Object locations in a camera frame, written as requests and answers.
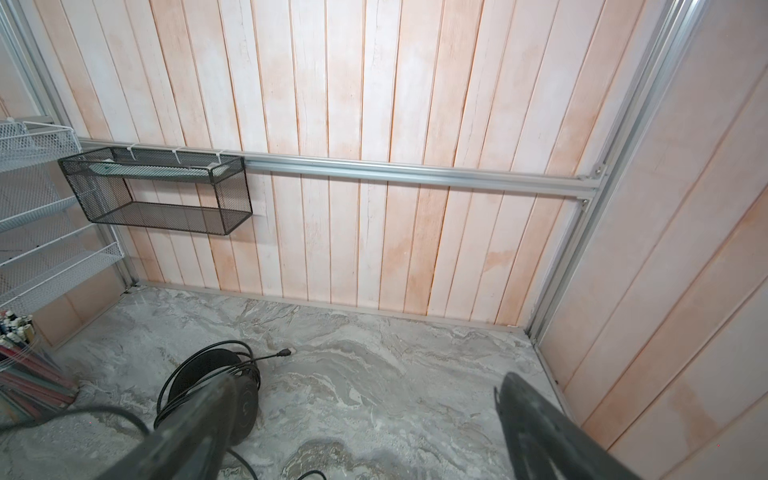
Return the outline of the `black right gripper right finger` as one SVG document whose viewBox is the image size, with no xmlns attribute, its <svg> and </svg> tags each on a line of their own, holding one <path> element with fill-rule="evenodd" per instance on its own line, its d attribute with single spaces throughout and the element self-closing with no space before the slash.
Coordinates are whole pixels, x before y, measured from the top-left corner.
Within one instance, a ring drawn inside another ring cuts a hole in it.
<svg viewBox="0 0 768 480">
<path fill-rule="evenodd" d="M 507 373 L 494 400 L 515 478 L 637 477 L 520 375 Z"/>
</svg>

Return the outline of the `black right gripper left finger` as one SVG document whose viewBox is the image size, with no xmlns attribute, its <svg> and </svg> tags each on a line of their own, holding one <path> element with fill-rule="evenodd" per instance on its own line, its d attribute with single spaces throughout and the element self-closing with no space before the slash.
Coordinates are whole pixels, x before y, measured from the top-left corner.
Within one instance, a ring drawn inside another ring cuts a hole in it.
<svg viewBox="0 0 768 480">
<path fill-rule="evenodd" d="M 235 380 L 230 376 L 214 380 L 100 477 L 217 478 L 229 447 L 236 406 Z"/>
</svg>

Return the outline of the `small black wired headphones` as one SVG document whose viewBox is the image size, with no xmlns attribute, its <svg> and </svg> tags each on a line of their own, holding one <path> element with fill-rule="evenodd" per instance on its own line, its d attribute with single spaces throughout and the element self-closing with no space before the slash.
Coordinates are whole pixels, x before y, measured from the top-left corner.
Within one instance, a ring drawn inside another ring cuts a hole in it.
<svg viewBox="0 0 768 480">
<path fill-rule="evenodd" d="M 73 410 L 54 413 L 48 416 L 44 416 L 37 420 L 35 419 L 27 420 L 18 424 L 3 424 L 1 425 L 1 436 L 5 436 L 20 430 L 40 427 L 40 426 L 43 426 L 45 423 L 56 421 L 59 419 L 85 415 L 85 414 L 88 414 L 88 415 L 106 414 L 106 415 L 119 417 L 127 421 L 128 423 L 130 423 L 133 427 L 135 427 L 140 432 L 143 438 L 146 438 L 151 433 L 153 433 L 152 430 L 150 430 L 150 428 L 141 418 L 139 418 L 137 415 L 130 412 L 129 410 L 123 409 L 121 407 L 115 407 L 115 406 L 109 406 L 109 405 L 93 405 L 93 406 L 87 406 L 87 407 L 77 408 Z M 246 468 L 248 473 L 251 475 L 252 479 L 258 479 L 258 476 L 255 470 L 244 457 L 242 457 L 232 448 L 228 448 L 226 452 L 228 455 L 230 455 L 232 458 L 237 460 L 242 466 Z M 297 479 L 299 480 L 306 479 L 307 477 L 310 477 L 313 475 L 317 475 L 323 480 L 328 479 L 327 476 L 324 474 L 324 472 L 318 469 L 312 469 L 312 470 L 306 471 L 303 474 L 301 474 Z"/>
</svg>

